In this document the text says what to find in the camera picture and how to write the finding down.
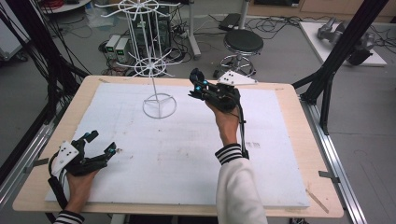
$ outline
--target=white sleeve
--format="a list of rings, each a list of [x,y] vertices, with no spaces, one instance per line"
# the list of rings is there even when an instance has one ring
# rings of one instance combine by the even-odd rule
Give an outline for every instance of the white sleeve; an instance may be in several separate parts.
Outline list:
[[[253,168],[242,157],[240,145],[228,145],[216,157],[221,163],[216,196],[219,224],[268,223]]]
[[[53,224],[82,224],[83,222],[84,217],[80,214],[63,210]]]

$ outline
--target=human hand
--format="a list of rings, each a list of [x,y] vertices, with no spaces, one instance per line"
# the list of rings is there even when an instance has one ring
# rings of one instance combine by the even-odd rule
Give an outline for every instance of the human hand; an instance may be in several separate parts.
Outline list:
[[[99,170],[82,176],[73,176],[69,173],[66,175],[70,188],[70,199],[64,210],[77,214],[82,211],[90,198],[92,182],[98,172]]]
[[[213,111],[216,117],[216,124],[219,127],[219,134],[224,146],[237,143],[236,130],[239,125],[238,110],[234,108],[230,113],[223,113],[215,108],[208,101],[206,105]]]

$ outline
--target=table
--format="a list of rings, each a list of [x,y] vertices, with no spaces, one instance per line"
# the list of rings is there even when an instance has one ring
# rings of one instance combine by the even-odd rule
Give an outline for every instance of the table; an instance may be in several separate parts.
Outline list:
[[[70,10],[73,10],[73,9],[76,9],[79,7],[83,7],[90,2],[91,2],[91,0],[80,0],[78,2],[78,4],[64,4],[63,6],[61,6],[59,8],[55,8],[53,10],[51,10],[50,8],[44,8],[44,7],[41,9],[45,14],[52,14],[52,13],[66,12],[66,11],[70,11]]]
[[[142,77],[86,77],[43,150],[40,159],[50,158],[63,140],[72,140],[75,129],[89,106],[97,87],[103,82],[149,84],[150,80]],[[157,78],[156,84],[191,85],[189,80],[177,78]],[[267,215],[269,217],[341,217],[344,212],[332,181],[318,175],[318,171],[327,171],[327,169],[294,88],[290,84],[276,83],[259,83],[255,86],[240,88],[275,91],[311,203],[311,206],[307,209],[267,209]],[[47,183],[48,178],[47,165],[35,167],[14,201],[13,208],[17,211],[60,211],[56,202],[44,201],[50,189]],[[83,212],[215,216],[216,207],[177,204],[88,203]]]

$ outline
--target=person's arm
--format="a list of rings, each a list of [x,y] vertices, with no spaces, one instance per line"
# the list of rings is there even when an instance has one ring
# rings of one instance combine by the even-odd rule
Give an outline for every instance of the person's arm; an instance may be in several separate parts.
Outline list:
[[[221,163],[216,194],[219,224],[268,223],[256,189],[253,168],[250,161],[243,158],[241,146],[237,144],[237,109],[222,113],[213,105],[206,104],[215,113],[224,145],[215,153]]]
[[[66,208],[59,213],[54,224],[82,224],[84,217],[80,213],[90,197],[92,182],[98,172],[95,171],[84,176],[67,174],[70,199]]]

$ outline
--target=metal rail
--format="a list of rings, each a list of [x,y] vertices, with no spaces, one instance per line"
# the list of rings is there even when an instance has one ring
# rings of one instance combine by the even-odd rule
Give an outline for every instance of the metal rail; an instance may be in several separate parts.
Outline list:
[[[50,140],[54,130],[54,119],[49,124],[43,124],[31,141],[29,147],[26,148],[11,172],[9,172],[7,178],[0,187],[0,210],[4,207],[12,192],[20,184],[24,176],[31,172],[34,161]]]
[[[311,117],[311,121],[316,131],[318,132],[318,138],[321,144],[321,150],[326,157],[327,164],[332,172],[332,178],[338,181],[334,185],[339,190],[342,196],[345,207],[348,211],[351,221],[355,224],[366,224],[366,218],[361,211],[358,199],[353,192],[353,189],[347,179],[347,174],[344,167],[338,157],[337,151],[335,150],[332,139],[327,135],[320,126],[320,111],[316,105],[310,105],[307,102],[301,102],[302,106],[306,108],[307,112]]]

